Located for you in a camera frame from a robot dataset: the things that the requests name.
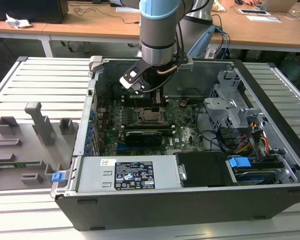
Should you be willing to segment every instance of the warning label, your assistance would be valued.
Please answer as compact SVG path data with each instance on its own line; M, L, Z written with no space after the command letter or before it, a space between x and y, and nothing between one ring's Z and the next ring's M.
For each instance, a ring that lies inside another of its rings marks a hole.
M116 162L114 177L116 190L155 189L152 161Z

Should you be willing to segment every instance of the aluminum profile table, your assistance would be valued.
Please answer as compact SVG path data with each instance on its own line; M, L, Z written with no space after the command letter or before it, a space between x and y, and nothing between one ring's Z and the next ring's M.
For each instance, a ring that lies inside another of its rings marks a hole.
M300 92L294 85L276 68L267 63L245 63L255 80L292 127L300 138ZM258 104L249 91L245 94L254 107Z
M31 123L23 109L28 101L41 101L42 113L52 122L71 117L79 123L89 81L88 63L85 58L29 57L17 61L0 84L0 116L14 116L19 123ZM300 107L300 93L276 68L267 64L246 66L300 136L300 108L294 107ZM276 90L271 88L277 85L280 87ZM49 238L300 240L300 203L269 220L79 232L50 197L49 189L0 192L0 240Z

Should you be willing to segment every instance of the computer case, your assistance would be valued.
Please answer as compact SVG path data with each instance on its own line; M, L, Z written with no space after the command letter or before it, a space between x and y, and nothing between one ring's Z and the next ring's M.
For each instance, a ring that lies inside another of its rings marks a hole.
M26 19L31 22L61 24L68 14L67 0L0 0L0 21L6 14L14 19Z

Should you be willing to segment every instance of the motherboard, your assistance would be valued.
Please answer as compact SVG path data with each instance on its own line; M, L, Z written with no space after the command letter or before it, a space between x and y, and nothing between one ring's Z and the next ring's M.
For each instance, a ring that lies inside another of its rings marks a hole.
M173 155L203 151L196 127L198 104L180 97L153 111L151 107L125 106L118 100L98 109L102 156Z

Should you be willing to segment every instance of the blue latch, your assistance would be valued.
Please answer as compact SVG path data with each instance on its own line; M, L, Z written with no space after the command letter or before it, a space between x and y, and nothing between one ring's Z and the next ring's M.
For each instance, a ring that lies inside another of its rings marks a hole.
M229 160L232 168L251 168L251 163L247 157L234 156Z
M66 174L64 172L56 172L52 175L53 183L64 183L66 181Z

